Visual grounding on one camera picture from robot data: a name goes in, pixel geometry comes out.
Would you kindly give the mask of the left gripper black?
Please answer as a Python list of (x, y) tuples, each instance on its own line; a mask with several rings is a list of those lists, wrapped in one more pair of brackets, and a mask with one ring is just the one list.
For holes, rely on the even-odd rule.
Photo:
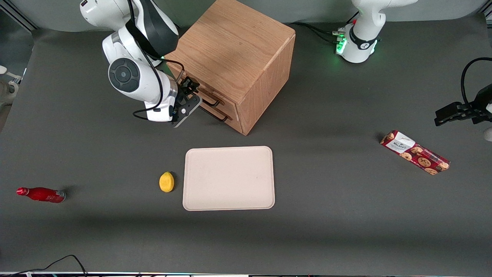
[(462, 121), (472, 119), (473, 124), (479, 124), (481, 122), (492, 122), (492, 85), (484, 87), (478, 91), (475, 99), (472, 102), (474, 114), (470, 110), (470, 105), (463, 104), (461, 102), (452, 102), (451, 104), (438, 109), (435, 112), (436, 118), (434, 118), (435, 125), (437, 127), (453, 121)]

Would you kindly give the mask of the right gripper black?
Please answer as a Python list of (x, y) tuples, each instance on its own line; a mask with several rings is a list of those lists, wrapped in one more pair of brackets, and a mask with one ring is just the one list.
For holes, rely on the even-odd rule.
[(177, 95), (175, 98), (175, 112), (186, 111), (186, 97), (193, 95), (198, 91), (200, 84), (191, 77), (186, 78), (186, 86), (177, 86)]

